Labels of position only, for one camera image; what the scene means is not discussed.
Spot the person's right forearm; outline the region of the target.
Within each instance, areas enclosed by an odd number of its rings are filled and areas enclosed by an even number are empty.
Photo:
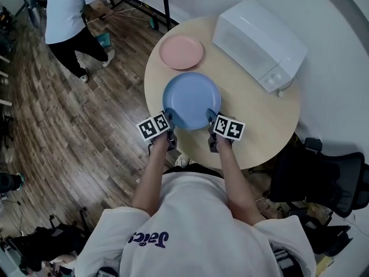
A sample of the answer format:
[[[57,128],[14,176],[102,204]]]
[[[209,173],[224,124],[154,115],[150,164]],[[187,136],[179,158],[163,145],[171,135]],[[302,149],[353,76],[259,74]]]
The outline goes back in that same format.
[[[233,217],[250,226],[264,221],[265,217],[258,210],[250,185],[240,170],[229,141],[218,136],[217,150],[225,181],[228,207]]]

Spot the black grey waist device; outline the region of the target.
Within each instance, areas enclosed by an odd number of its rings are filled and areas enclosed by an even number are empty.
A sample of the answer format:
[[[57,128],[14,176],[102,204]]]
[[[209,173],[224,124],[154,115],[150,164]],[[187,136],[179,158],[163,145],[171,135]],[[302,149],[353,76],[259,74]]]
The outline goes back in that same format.
[[[270,247],[276,258],[281,277],[304,277],[302,268],[297,259],[285,248],[273,243],[270,243]]]

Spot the pink plate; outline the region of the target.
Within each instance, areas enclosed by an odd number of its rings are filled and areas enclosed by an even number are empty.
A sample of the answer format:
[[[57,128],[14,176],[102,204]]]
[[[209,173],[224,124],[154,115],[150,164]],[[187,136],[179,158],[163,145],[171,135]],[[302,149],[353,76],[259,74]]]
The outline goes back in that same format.
[[[186,70],[202,59],[204,48],[200,41],[187,35],[167,37],[159,47],[160,59],[170,68]]]

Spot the person's left forearm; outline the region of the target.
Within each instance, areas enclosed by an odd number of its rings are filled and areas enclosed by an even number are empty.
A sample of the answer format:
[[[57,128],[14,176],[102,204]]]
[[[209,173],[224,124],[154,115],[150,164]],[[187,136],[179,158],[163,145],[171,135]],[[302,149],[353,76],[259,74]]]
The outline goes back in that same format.
[[[161,182],[169,143],[167,132],[153,142],[148,164],[138,183],[131,206],[153,216],[159,207]]]

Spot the person's black trousers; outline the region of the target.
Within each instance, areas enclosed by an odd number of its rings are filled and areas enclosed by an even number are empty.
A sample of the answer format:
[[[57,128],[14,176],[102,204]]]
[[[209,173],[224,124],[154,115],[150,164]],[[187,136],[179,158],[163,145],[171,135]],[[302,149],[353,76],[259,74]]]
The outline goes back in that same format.
[[[167,171],[165,171],[164,174],[179,173],[179,172],[193,172],[223,178],[223,176],[218,172],[216,172],[215,170],[204,167],[198,163],[188,164],[187,166],[184,167],[181,166],[171,167]]]

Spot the blue plate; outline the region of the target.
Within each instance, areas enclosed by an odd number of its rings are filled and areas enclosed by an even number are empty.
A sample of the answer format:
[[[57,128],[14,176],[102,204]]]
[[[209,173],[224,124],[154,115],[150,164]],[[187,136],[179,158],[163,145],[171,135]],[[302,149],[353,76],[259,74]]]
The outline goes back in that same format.
[[[221,94],[217,85],[206,75],[186,72],[169,81],[163,92],[163,109],[172,123],[186,130],[197,130],[209,124],[206,112],[218,113]]]

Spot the green dustpan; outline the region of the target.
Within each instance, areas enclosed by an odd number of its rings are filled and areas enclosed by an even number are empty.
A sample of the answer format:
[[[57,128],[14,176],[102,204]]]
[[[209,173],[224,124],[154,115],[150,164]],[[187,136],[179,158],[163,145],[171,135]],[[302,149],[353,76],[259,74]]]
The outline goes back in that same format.
[[[111,37],[109,33],[102,33],[95,36],[102,48],[107,48],[111,46]]]

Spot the white microwave oven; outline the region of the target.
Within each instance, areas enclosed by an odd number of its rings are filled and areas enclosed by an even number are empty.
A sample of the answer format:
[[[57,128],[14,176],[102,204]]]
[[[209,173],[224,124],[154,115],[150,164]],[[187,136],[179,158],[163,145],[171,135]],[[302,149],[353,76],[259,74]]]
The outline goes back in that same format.
[[[254,0],[220,14],[212,42],[268,93],[292,82],[308,52],[289,27]]]

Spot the person's white t-shirt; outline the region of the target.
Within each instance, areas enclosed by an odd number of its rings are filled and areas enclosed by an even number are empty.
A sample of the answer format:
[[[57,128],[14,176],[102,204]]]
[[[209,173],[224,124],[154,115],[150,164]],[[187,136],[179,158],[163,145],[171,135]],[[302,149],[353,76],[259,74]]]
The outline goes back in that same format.
[[[281,277],[274,251],[285,249],[314,277],[316,262],[298,217],[236,220],[224,180],[181,172],[163,176],[154,215],[106,209],[77,257],[76,277],[111,267],[118,277]]]

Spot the person's white shoe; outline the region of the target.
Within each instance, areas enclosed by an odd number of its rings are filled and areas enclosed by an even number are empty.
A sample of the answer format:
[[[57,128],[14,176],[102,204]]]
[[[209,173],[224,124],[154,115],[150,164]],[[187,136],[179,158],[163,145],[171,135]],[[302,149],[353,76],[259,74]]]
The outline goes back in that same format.
[[[190,158],[186,154],[180,154],[175,161],[175,166],[186,167],[190,163]]]

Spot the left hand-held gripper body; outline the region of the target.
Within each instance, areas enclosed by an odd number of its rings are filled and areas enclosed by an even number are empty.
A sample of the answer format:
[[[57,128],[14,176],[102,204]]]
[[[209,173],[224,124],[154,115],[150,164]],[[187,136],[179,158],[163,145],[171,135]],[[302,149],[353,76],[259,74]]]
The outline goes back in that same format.
[[[136,127],[145,142],[148,142],[148,153],[150,154],[150,148],[154,143],[157,136],[165,133],[167,135],[167,141],[169,143],[168,152],[177,148],[177,137],[175,136],[175,125],[169,126],[164,116],[164,111],[161,111],[153,117],[149,117],[140,123],[136,124]]]

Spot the broom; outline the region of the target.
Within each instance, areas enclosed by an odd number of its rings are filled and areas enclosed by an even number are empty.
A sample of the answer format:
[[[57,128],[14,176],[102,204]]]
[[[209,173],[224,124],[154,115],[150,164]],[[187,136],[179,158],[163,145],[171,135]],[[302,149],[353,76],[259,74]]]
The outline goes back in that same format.
[[[113,15],[124,17],[124,18],[131,18],[131,19],[134,19],[134,20],[140,20],[140,21],[148,22],[149,25],[150,25],[150,27],[152,29],[154,29],[154,30],[158,30],[159,29],[159,21],[155,17],[141,18],[141,17],[136,17],[136,16],[124,14],[125,12],[131,11],[131,10],[134,10],[134,8],[132,8],[132,9],[125,9],[125,10],[121,10],[121,11],[118,11],[118,12],[114,12]],[[99,16],[98,18],[94,18],[93,20],[87,21],[87,24],[90,24],[90,23],[95,22],[97,20],[103,21],[106,17],[108,17],[108,15],[103,14],[103,15]]]

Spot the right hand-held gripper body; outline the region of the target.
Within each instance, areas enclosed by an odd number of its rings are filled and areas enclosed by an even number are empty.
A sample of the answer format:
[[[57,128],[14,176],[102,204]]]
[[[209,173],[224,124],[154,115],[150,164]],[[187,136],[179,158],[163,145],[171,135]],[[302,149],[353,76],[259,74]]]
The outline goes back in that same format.
[[[213,125],[210,124],[208,128],[210,134],[208,138],[210,152],[218,152],[218,137],[225,138],[230,145],[233,145],[234,141],[240,141],[242,139],[244,129],[245,123],[218,114],[215,123]]]

